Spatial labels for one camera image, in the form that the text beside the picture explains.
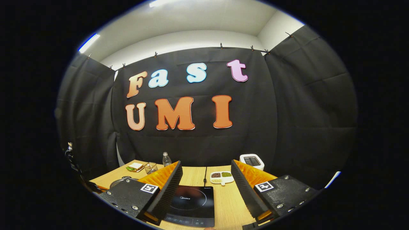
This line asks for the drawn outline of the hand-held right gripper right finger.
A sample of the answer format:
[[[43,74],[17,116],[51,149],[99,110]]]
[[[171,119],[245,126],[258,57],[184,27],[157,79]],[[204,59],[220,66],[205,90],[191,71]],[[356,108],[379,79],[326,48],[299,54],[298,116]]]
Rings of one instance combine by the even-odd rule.
[[[258,224],[285,216],[320,193],[292,176],[276,177],[238,160],[231,161],[231,174]]]

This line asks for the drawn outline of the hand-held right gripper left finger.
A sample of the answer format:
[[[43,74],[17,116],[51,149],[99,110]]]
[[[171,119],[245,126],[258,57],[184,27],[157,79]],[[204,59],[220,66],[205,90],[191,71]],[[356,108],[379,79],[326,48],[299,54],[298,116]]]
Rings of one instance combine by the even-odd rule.
[[[160,224],[165,218],[180,180],[181,162],[172,163],[138,181],[120,182],[100,194],[100,200],[125,215]]]

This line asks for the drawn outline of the steel pot with black handle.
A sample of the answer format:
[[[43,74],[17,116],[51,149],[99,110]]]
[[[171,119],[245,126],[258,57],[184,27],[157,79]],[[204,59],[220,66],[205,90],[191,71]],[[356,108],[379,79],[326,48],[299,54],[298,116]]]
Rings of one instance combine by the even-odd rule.
[[[109,189],[112,189],[114,186],[116,186],[120,182],[131,182],[131,181],[138,181],[138,179],[131,178],[130,176],[124,176],[121,179],[115,180],[114,182],[111,183]]]

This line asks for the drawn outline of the black induction cooktop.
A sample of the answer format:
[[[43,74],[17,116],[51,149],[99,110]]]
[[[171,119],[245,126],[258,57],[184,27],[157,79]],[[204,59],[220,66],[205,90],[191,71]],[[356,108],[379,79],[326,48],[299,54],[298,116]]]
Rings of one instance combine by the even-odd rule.
[[[213,187],[179,185],[164,220],[191,227],[214,227]]]

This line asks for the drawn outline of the white divided dish of beans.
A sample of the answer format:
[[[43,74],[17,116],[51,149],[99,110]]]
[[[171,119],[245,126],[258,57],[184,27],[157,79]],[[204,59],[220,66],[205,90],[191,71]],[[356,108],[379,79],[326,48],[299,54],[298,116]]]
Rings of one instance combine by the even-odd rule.
[[[210,174],[210,182],[213,184],[221,184],[224,186],[226,183],[233,182],[234,178],[230,171],[212,172]]]

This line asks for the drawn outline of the white toaster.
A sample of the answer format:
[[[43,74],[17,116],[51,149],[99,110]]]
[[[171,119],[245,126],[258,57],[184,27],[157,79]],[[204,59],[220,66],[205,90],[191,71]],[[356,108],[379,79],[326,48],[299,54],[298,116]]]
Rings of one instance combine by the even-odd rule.
[[[242,154],[240,155],[239,159],[240,159],[240,162],[242,163],[245,163],[249,166],[253,166],[262,171],[264,170],[265,164],[260,159],[260,157],[257,156],[257,154],[254,154],[254,153]]]

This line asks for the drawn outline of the ceiling light strip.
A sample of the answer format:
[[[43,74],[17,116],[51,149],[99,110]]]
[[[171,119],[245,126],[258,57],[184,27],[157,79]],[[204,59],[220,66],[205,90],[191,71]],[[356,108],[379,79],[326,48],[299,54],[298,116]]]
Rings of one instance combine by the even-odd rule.
[[[85,51],[87,51],[92,44],[95,43],[95,41],[100,37],[99,34],[93,34],[85,43],[83,43],[83,45],[81,45],[81,47],[78,49],[78,51],[80,53],[84,53]]]
[[[177,2],[177,1],[179,1],[179,0],[154,0],[154,1],[149,3],[149,7],[150,8],[158,7],[158,6],[161,6],[161,5],[170,4],[170,3],[173,3],[173,2]]]

